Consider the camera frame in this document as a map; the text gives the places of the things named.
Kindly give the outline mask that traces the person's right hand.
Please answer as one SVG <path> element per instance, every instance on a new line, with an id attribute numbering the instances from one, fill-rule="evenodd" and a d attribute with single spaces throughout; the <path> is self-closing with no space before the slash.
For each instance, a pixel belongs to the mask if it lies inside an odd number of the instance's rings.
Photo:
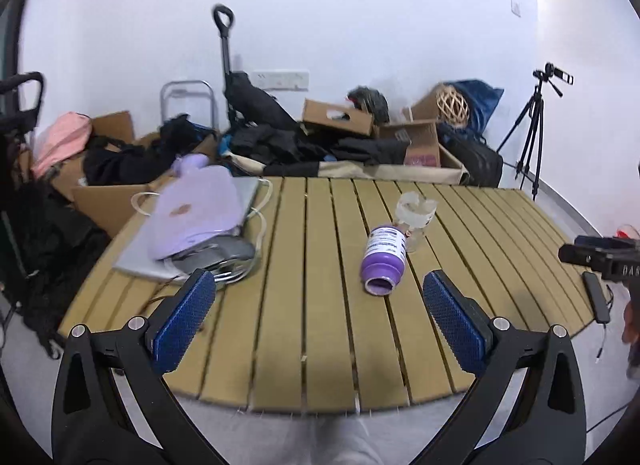
<path id="1" fill-rule="evenodd" d="M 624 310 L 624 330 L 622 341 L 625 345 L 633 345 L 639 340 L 640 329 L 639 310 L 629 301 Z"/>

